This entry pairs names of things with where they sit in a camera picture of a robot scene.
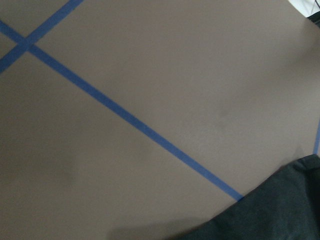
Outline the black graphic t-shirt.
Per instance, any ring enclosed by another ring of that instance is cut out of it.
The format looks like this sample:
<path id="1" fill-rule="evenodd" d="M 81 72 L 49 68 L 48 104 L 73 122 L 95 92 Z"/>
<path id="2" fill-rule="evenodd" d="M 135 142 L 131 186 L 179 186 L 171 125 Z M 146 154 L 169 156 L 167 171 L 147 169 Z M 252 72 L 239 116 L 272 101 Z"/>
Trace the black graphic t-shirt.
<path id="1" fill-rule="evenodd" d="M 237 203 L 182 240 L 318 240 L 320 158 L 284 165 Z"/>

